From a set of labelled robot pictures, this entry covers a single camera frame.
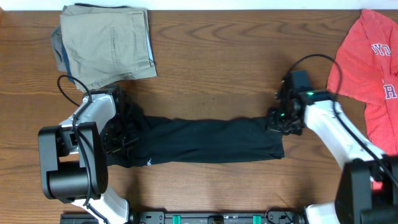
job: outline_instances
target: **red t-shirt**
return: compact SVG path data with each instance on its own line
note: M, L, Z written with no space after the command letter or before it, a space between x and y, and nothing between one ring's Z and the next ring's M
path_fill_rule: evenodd
M398 154L398 25L372 10L349 30L337 51L343 71L339 94L366 103L369 140L388 155ZM328 89L335 92L338 69L331 68Z

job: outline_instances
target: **wood grain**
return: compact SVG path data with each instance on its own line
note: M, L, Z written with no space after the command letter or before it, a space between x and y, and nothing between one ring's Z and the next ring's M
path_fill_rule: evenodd
M398 20L396 11L382 11ZM50 45L60 12L5 12L0 25L0 222L57 223L72 205L41 190L37 132L75 110L58 92ZM334 56L359 11L150 11L159 76L119 84L146 114L186 119L264 116L280 79L299 58ZM325 88L330 63L298 68ZM82 94L68 83L66 93ZM364 104L341 99L364 133ZM264 211L333 200L340 170L317 136L284 137L286 158L241 164L110 167L109 183L133 208Z
M2 15L4 15L4 10L2 9L2 7L0 7L0 24L1 24Z

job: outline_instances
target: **folded khaki pants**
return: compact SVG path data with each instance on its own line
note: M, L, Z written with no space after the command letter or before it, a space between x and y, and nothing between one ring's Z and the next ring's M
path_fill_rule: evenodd
M141 9L68 6L61 29L72 75L89 89L156 76L146 18Z

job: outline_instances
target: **black fabric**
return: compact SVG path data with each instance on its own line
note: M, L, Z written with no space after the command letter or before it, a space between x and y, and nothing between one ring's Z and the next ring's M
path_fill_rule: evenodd
M106 8L106 9L124 9L124 8L127 8L127 7L128 7L128 6L104 7L104 6L96 6L96 5L85 4L85 3L75 3L75 6L83 6L83 7L101 7L101 8Z
M128 162L109 159L109 165L249 162L284 157L282 135L266 131L266 117L192 121L144 116L139 107L131 108L129 114L139 140L127 153Z

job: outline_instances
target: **black cable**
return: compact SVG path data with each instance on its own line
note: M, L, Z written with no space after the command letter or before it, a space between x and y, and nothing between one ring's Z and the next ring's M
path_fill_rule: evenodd
M304 61L307 58L310 57L323 57L326 58L330 61L332 61L338 69L338 73L339 73L339 82L338 82L338 86L336 89L336 93L332 99L332 107L333 107L333 112L337 118L337 120L340 122L340 124L344 127L344 129L351 135L351 137L353 137L353 139L380 165L380 167L383 169L383 171L386 173L386 175L388 176L388 178L390 178L390 180L392 181L392 183L398 188L398 180L394 177L394 175L391 173L391 171L386 167L386 165L383 164L383 162L380 160L380 158L377 157L377 155L375 155L375 153L372 152L372 150L370 150L365 143L363 143L359 137L357 137L354 132L352 132L352 130L350 130L349 127L347 127L347 125L344 123L344 121L340 118L340 114L339 112L337 112L336 109L336 102L337 102L337 98L338 98L338 92L340 91L341 88L341 84L343 82L343 72L341 71L341 68L339 66L339 64L336 62L335 59L324 55L324 54L311 54L311 55L307 55L304 58L301 58L300 60L298 60L297 62L295 62L291 68L289 69L289 71L287 72L287 74L289 74L290 72L292 72L293 68L296 67L300 62Z
M109 223L108 219L107 219L106 217L104 217L102 214L100 214L97 210L95 210L95 209L88 203L88 202L90 201L90 199L91 199L91 192L92 192L93 184L92 184L92 182L91 182L91 169L90 169L90 165L89 165L89 163L88 163L87 153L86 153L86 150L85 150L85 148L84 148L84 146L83 146L83 143L82 143L82 141L81 141L81 138L86 142L86 144L88 145L88 147L90 148L90 150L91 150L92 152L94 152L94 149L93 149L93 146L90 144L89 140L87 140L86 136L84 136L83 133L81 133L80 131L78 131L78 130L77 130L77 127L76 127L76 122L77 122L79 116L80 116L81 113L93 102L93 97L92 97L92 95L91 95L91 92L88 90L87 86L84 85L79 79L77 79L77 78L75 78L75 77L73 77L73 76L69 76L69 75L60 75L60 76L58 77L58 80L57 80L58 89L60 90L60 92L62 93L62 95L63 95L66 99L68 99L69 101L71 101L74 105L80 106L78 103L74 102L71 98L69 98L69 97L63 92L63 90L62 90L62 88L61 88L61 86L60 86L60 80L61 80L63 77L71 78L71 79L73 79L74 81L76 81L76 82L78 82L79 84L81 84L82 87L86 90L86 92L87 92L87 94L88 94L88 101L87 101L87 103L84 104L83 107L81 107L81 109L80 109L76 114L73 115L73 119L72 119L73 133L74 133L74 135L75 135L75 137L76 137L78 146L79 146L80 151L81 151L81 155L83 156L83 161L84 161L84 163L85 163L85 166L86 166L86 173L87 173L87 185L88 185L88 188L87 188L86 200L85 200L85 202L83 203L83 206L85 206L88 210L92 211L96 216L100 217L100 218L104 221L105 224L108 224L108 223Z
M268 210L266 211L266 219L268 220L268 222L270 222L271 224L275 224L273 221L269 220L269 218L268 218L268 213L271 211L272 208L279 208L282 212L285 213L287 219L288 219L290 222L294 223L293 219L291 219L291 218L288 216L288 214L286 213L286 211L283 210L283 208L278 207L278 206L272 206L271 208L268 208Z
M73 77L73 76L70 76L70 75L60 75L60 76L58 77L58 80L57 80L57 86L58 86L58 89L60 90L60 92L62 93L62 95L63 95L66 99L68 99L71 103L73 103L74 105L80 106L78 103L74 102L73 99L69 98L69 96L67 96L67 95L65 94L65 92L62 90L61 84L60 84L60 80L61 80L61 78L63 78L63 77L71 78L71 79L73 79L74 81L77 81L79 84L82 84L82 82L81 82L80 80L78 80L77 78L75 78L75 77Z
M71 98L69 98L69 97L63 92L63 90L62 90L62 88L61 88L61 86L60 86L60 80L61 80L62 78L64 78L64 77L66 77L66 78L71 78L71 79L73 79L74 81L76 81L76 82L78 82L79 84L81 84L82 87L86 90L86 92L87 92L87 94L88 94L88 101L87 101L87 103L85 103L85 104L83 105L83 107L82 107L79 111L77 111L76 114L73 115L73 119L72 119L73 133L74 133L74 135L75 135L75 137L76 137L78 146L79 146L79 148L80 148L81 155L83 156L83 161L84 161L85 166L86 166L87 184L88 184L88 187L87 187L86 200L85 200L85 202L83 203L83 206L87 206L88 201L89 201L90 198L91 198L91 191L92 191L92 185L93 185L93 184L91 183L91 169L90 169L90 165L89 165L89 163L88 163L87 154L86 154L85 148L84 148L84 146L83 146L83 143L82 143L82 141L81 141L81 139L80 139L80 136L78 135L78 131L77 131L77 127L76 127L76 122L77 122L77 120L78 120L80 114L88 107L88 105L91 104L91 102L93 101L93 97L92 97L90 91L88 90L87 86L84 85L79 79L77 79L77 78L75 78L75 77L73 77L73 76L69 76L69 75L60 75L60 76L58 77L58 80L57 80L58 88L59 88L59 90L61 91L62 95L63 95L66 99L68 99L69 101L71 101L74 105L79 106L78 103L74 102Z

